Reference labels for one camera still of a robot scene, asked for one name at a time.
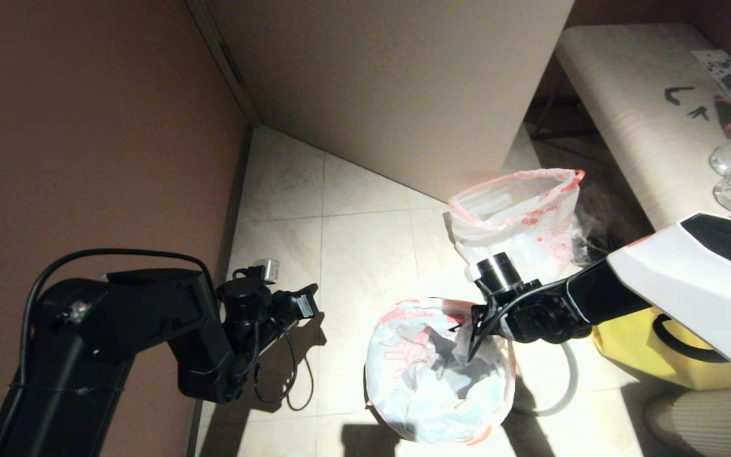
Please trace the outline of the printed paper leaflet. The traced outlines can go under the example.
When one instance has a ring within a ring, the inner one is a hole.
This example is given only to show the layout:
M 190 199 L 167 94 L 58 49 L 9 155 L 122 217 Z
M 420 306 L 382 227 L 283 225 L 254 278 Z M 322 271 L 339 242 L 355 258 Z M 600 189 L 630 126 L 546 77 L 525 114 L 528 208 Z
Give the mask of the printed paper leaflet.
M 725 50 L 692 50 L 691 55 L 731 99 L 731 56 Z

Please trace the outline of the beige door panel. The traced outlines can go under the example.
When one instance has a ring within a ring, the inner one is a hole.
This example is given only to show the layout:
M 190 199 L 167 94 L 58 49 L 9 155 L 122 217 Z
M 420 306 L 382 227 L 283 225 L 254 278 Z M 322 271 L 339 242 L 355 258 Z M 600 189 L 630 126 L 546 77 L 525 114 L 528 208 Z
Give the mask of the beige door panel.
M 575 0 L 206 0 L 264 125 L 445 200 L 498 176 Z

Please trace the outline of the red black screwdriver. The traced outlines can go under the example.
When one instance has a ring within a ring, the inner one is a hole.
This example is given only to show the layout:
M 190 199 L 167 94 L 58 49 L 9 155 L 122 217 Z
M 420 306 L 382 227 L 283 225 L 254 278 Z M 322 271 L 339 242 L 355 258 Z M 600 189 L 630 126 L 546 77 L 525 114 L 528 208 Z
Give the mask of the red black screwdriver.
M 714 96 L 714 107 L 725 138 L 731 139 L 731 102 L 725 96 Z

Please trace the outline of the light wood grain table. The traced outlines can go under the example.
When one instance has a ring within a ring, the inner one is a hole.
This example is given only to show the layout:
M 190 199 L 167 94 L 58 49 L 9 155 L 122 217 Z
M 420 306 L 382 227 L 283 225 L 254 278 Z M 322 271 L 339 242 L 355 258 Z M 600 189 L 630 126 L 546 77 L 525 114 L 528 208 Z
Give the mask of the light wood grain table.
M 731 217 L 708 164 L 727 139 L 713 106 L 722 90 L 691 55 L 711 43 L 690 24 L 598 24 L 562 32 L 554 55 L 654 229 L 694 213 Z M 681 106 L 664 98 L 670 87 Z M 687 113 L 706 106 L 709 122 Z

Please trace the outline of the clear bag with black contents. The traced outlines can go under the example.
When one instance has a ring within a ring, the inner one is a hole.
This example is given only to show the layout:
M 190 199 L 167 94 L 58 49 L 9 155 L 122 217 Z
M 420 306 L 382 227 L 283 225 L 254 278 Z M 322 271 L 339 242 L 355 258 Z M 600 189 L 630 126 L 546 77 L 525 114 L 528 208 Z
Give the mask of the clear bag with black contents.
M 583 188 L 574 216 L 572 263 L 578 267 L 598 262 L 644 232 L 636 208 L 605 186 Z

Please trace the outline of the black cylindrical wrist motor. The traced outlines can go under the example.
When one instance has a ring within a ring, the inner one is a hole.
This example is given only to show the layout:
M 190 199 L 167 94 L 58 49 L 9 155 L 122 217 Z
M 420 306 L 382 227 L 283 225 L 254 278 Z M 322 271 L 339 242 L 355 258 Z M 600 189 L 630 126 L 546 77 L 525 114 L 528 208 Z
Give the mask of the black cylindrical wrist motor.
M 256 277 L 240 277 L 216 289 L 218 300 L 225 309 L 225 325 L 261 324 L 272 304 L 272 292 Z

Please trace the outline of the yellow fabric tote bag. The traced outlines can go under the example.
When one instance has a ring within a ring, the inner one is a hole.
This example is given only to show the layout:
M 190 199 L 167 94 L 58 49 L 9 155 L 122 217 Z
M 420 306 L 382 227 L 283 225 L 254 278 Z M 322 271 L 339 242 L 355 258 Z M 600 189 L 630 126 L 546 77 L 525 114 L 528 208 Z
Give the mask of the yellow fabric tote bag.
M 704 362 L 682 355 L 659 339 L 653 321 L 655 307 L 597 325 L 592 339 L 612 361 L 692 390 L 731 388 L 731 362 Z

